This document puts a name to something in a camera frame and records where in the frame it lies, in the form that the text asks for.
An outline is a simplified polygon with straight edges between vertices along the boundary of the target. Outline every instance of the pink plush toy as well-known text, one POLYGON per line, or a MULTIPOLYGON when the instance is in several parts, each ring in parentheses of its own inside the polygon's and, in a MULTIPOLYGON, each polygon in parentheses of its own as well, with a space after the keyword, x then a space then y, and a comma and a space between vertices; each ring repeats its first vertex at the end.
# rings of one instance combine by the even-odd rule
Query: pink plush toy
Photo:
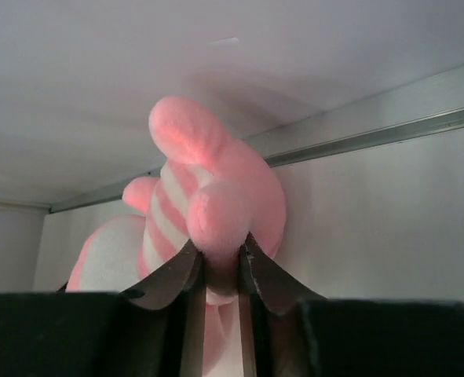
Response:
POLYGON ((191 238, 206 259, 205 375, 228 336, 239 246, 251 232, 273 257, 282 241, 283 190, 255 151, 193 101, 162 99, 152 109, 149 128, 167 161, 160 178, 136 178, 123 192, 123 200, 144 216, 113 218, 90 236, 68 290, 124 290, 191 238))

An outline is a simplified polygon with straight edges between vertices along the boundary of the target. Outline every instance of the black object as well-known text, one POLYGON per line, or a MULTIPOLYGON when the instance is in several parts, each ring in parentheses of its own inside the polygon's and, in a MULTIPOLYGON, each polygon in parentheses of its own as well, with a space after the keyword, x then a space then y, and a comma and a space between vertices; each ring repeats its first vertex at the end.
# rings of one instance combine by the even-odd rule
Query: black object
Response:
MULTIPOLYGON (((203 270, 188 242, 122 294, 0 295, 0 376, 200 377, 203 270)), ((246 377, 464 377, 464 304, 328 300, 251 235, 239 306, 246 377)))

